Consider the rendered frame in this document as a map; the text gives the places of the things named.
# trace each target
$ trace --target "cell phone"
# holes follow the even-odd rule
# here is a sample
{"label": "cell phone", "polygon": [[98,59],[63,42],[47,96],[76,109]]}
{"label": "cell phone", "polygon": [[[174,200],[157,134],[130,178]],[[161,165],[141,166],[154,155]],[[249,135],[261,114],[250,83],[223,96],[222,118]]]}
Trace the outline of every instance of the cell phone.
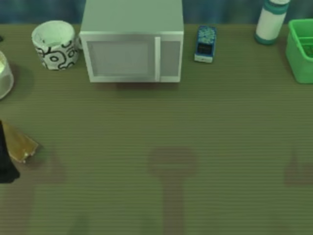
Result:
{"label": "cell phone", "polygon": [[202,25],[198,28],[195,61],[212,63],[215,54],[216,27]]}

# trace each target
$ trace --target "blue wall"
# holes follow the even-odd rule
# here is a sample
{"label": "blue wall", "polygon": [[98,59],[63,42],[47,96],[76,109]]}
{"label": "blue wall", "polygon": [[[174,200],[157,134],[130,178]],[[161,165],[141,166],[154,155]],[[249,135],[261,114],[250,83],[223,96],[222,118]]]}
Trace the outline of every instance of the blue wall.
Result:
{"label": "blue wall", "polygon": [[[0,24],[80,23],[86,0],[0,0]],[[182,0],[188,24],[256,23],[263,0]],[[291,0],[286,21],[313,18],[313,0]]]}

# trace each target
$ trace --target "white cup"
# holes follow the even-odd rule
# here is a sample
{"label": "white cup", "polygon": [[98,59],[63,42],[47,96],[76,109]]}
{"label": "white cup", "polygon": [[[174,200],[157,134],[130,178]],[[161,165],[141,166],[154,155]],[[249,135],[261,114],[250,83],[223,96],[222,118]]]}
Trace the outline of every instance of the white cup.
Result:
{"label": "white cup", "polygon": [[69,23],[42,23],[34,29],[31,37],[39,59],[47,69],[65,70],[76,63],[81,46]]}
{"label": "white cup", "polygon": [[14,77],[5,55],[0,51],[0,99],[13,88]]}

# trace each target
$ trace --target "brown tabletop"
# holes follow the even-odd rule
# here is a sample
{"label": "brown tabletop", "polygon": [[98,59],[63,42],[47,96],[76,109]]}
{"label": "brown tabletop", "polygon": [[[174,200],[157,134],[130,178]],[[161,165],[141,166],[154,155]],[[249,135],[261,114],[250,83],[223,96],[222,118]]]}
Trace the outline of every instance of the brown tabletop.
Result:
{"label": "brown tabletop", "polygon": [[[313,86],[293,78],[286,27],[267,47],[218,25],[202,64],[187,25],[178,85],[92,84],[83,56],[48,71],[34,28],[0,25],[16,78],[0,118],[42,146],[0,186],[0,234],[312,234]],[[159,168],[173,162],[187,170]]]}

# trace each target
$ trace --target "green basket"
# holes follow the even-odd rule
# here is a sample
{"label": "green basket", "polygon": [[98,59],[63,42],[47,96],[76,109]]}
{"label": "green basket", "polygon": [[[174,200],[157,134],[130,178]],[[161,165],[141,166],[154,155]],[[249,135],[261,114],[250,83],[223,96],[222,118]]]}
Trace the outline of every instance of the green basket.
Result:
{"label": "green basket", "polygon": [[313,83],[313,19],[291,20],[286,56],[297,82]]}

